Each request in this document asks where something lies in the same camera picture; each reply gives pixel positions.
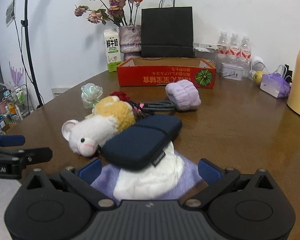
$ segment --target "plush mouse ear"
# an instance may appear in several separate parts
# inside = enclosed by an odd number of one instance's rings
[[[61,131],[62,131],[62,135],[63,137],[69,141],[69,136],[70,136],[70,133],[71,133],[71,130],[72,128],[78,123],[77,120],[69,120],[69,121],[66,121],[62,128],[61,128]]]

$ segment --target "white wall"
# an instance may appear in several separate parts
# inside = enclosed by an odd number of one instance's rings
[[[159,1],[144,0],[142,8],[157,7]],[[6,27],[4,22],[10,2],[0,0],[0,60],[5,82],[11,80],[9,60],[22,67],[14,24]],[[72,87],[106,70],[103,30],[114,25],[94,25],[86,17],[75,17],[75,4],[99,8],[98,1],[29,0],[31,54],[46,102],[52,99],[51,88]],[[16,5],[20,27],[24,0],[17,0]],[[237,32],[240,37],[250,37],[252,53],[263,57],[270,71],[279,64],[294,68],[300,48],[300,0],[176,0],[176,5],[193,6],[194,42],[215,43],[220,30],[229,36]]]

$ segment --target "plush mouse nose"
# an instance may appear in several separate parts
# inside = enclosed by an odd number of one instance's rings
[[[96,142],[92,139],[85,138],[83,142],[78,142],[78,149],[80,154],[84,157],[90,157],[94,155],[97,150]]]

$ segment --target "white plush mouse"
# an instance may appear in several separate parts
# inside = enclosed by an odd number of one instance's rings
[[[103,147],[107,140],[118,133],[116,127],[117,122],[113,117],[95,115],[81,122],[66,121],[62,126],[62,135],[74,153],[90,157],[94,155],[98,145]]]
[[[66,121],[62,135],[74,153],[90,157],[98,146],[103,147],[107,140],[135,122],[132,106],[117,96],[109,96],[95,105],[89,118]]]

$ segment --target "red artificial flower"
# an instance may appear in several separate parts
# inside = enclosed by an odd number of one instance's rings
[[[130,100],[130,97],[128,97],[127,94],[122,91],[115,91],[115,92],[111,93],[110,95],[117,96],[120,99],[120,101],[128,102]]]

